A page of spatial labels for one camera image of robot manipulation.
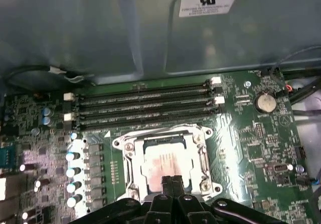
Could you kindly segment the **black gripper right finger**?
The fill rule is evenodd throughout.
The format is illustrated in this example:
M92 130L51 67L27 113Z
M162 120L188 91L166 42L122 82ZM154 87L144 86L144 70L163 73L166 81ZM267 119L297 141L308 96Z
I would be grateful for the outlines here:
M173 193L183 223L278 223L278 219L230 199L219 198L210 205L201 202L185 193L180 175L173 176Z

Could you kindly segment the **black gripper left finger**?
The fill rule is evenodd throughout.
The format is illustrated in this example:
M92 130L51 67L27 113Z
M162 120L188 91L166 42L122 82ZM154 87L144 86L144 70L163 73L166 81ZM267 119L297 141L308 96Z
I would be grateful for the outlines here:
M80 217L72 223L172 223L174 176L163 176L162 191L152 201L124 198Z

